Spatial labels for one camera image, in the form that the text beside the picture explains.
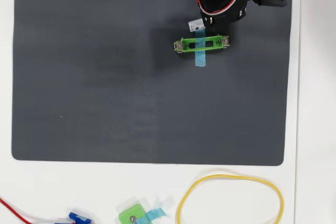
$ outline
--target cable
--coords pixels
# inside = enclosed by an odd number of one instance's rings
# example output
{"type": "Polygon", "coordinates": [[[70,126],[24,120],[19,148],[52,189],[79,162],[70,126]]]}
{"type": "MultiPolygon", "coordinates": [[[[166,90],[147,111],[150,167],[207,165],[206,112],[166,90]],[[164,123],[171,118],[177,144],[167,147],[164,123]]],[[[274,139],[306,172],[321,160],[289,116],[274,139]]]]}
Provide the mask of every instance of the cable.
{"type": "Polygon", "coordinates": [[[9,211],[11,211],[17,218],[19,218],[21,221],[23,221],[25,224],[32,224],[31,222],[29,222],[28,220],[24,219],[21,215],[19,215],[17,213],[17,211],[15,211],[9,204],[7,204],[5,201],[3,201],[0,198],[0,203],[2,203],[5,207],[8,208],[9,211]]]}
{"type": "Polygon", "coordinates": [[[207,176],[207,177],[204,177],[204,178],[201,178],[199,179],[198,181],[196,181],[190,188],[189,190],[187,191],[187,193],[184,195],[180,205],[179,205],[179,208],[177,209],[177,224],[181,224],[181,210],[182,210],[182,207],[183,207],[183,204],[185,203],[185,201],[187,200],[188,196],[190,195],[190,193],[195,189],[195,187],[205,181],[205,180],[208,180],[208,179],[213,179],[213,178],[228,178],[228,179],[242,179],[242,180],[251,180],[251,181],[255,181],[255,182],[260,182],[260,183],[263,183],[271,188],[273,188],[279,195],[280,197],[280,211],[279,211],[279,215],[278,215],[278,218],[275,222],[275,224],[278,224],[280,223],[280,220],[281,220],[281,217],[282,217],[282,214],[283,214],[283,203],[284,203],[284,198],[280,192],[280,190],[275,186],[273,185],[271,182],[268,182],[266,180],[263,180],[263,179],[260,179],[260,178],[254,178],[254,177],[244,177],[244,176],[233,176],[233,175],[224,175],[224,174],[218,174],[218,175],[211,175],[211,176],[207,176]]]}
{"type": "Polygon", "coordinates": [[[206,11],[203,8],[203,6],[201,5],[201,1],[197,0],[197,2],[199,4],[199,7],[201,8],[202,12],[206,13],[207,15],[214,16],[214,15],[218,15],[218,14],[221,14],[221,13],[227,11],[236,2],[236,0],[231,0],[230,3],[227,6],[225,6],[223,9],[217,10],[215,12],[208,12],[208,11],[206,11]]]}

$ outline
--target yellow rubber band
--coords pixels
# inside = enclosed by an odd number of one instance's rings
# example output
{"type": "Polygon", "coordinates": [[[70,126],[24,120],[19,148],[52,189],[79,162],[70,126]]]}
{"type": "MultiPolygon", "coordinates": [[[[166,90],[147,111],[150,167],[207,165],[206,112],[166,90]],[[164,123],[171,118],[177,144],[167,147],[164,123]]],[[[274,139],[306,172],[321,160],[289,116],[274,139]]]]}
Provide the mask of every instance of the yellow rubber band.
{"type": "Polygon", "coordinates": [[[183,204],[185,203],[185,201],[187,200],[188,196],[190,195],[190,193],[195,189],[195,187],[208,179],[213,179],[213,178],[228,178],[228,179],[242,179],[242,180],[250,180],[250,181],[255,181],[255,182],[260,182],[263,183],[264,185],[267,185],[271,188],[273,188],[279,195],[280,197],[280,211],[279,211],[279,215],[278,218],[275,222],[275,224],[280,223],[282,214],[283,214],[283,203],[284,203],[284,198],[280,192],[280,190],[278,189],[278,187],[276,187],[275,185],[273,185],[271,182],[268,182],[266,180],[260,179],[260,178],[254,178],[254,177],[244,177],[244,176],[233,176],[233,175],[224,175],[224,174],[218,174],[218,175],[211,175],[211,176],[207,176],[204,178],[199,179],[198,181],[196,181],[191,187],[190,189],[187,191],[187,193],[184,195],[179,208],[177,209],[177,224],[181,224],[181,210],[183,207],[183,204]]]}

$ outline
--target green plastic piece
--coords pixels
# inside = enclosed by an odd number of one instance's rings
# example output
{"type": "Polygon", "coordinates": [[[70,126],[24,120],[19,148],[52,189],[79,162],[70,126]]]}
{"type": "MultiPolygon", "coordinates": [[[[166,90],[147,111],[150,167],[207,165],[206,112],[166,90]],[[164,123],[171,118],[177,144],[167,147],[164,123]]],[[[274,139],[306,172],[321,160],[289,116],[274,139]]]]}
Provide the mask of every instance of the green plastic piece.
{"type": "Polygon", "coordinates": [[[134,216],[137,220],[146,216],[146,213],[140,204],[136,204],[135,206],[119,214],[119,220],[121,224],[132,224],[131,222],[132,216],[134,216]]]}
{"type": "Polygon", "coordinates": [[[222,35],[217,35],[217,36],[212,36],[212,37],[206,37],[205,38],[205,43],[212,41],[211,46],[205,46],[205,47],[200,47],[200,48],[190,48],[190,44],[196,43],[196,38],[192,39],[184,39],[182,38],[181,40],[178,40],[177,42],[174,43],[174,49],[175,52],[182,53],[182,52],[196,52],[196,51],[209,51],[209,50],[217,50],[217,49],[223,49],[227,48],[230,46],[229,44],[229,36],[222,36],[222,35]]]}

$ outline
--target red wire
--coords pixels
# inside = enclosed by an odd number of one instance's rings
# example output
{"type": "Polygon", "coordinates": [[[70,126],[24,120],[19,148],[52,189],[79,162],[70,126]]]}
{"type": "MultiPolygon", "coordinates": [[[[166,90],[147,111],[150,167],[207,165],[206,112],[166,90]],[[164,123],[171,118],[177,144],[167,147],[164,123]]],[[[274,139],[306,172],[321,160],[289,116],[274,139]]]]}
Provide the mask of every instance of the red wire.
{"type": "Polygon", "coordinates": [[[5,207],[7,207],[9,211],[11,211],[13,214],[15,214],[15,216],[17,218],[19,218],[21,221],[23,221],[25,224],[32,224],[28,220],[24,219],[21,215],[19,215],[9,204],[4,202],[1,198],[0,198],[0,203],[2,203],[5,207]]]}
{"type": "MultiPolygon", "coordinates": [[[[231,0],[230,3],[229,3],[227,6],[225,6],[223,9],[217,10],[217,11],[215,11],[215,12],[209,12],[209,13],[211,13],[211,14],[217,14],[217,13],[220,13],[221,11],[223,11],[224,9],[226,9],[230,4],[232,4],[233,1],[234,1],[234,0],[231,0]]],[[[197,0],[197,2],[198,2],[198,4],[200,5],[200,7],[201,7],[202,9],[204,9],[203,6],[201,5],[201,1],[200,1],[200,0],[197,0]]]]}

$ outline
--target metal screw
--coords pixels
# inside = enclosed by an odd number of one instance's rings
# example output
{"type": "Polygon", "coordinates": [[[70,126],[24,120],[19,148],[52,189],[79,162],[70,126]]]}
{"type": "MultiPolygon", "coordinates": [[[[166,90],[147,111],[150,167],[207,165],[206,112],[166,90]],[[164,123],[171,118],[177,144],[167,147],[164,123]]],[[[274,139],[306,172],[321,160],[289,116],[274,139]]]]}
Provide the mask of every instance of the metal screw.
{"type": "Polygon", "coordinates": [[[137,219],[136,219],[135,216],[131,216],[130,220],[131,220],[131,222],[133,223],[133,222],[135,222],[137,219]]]}

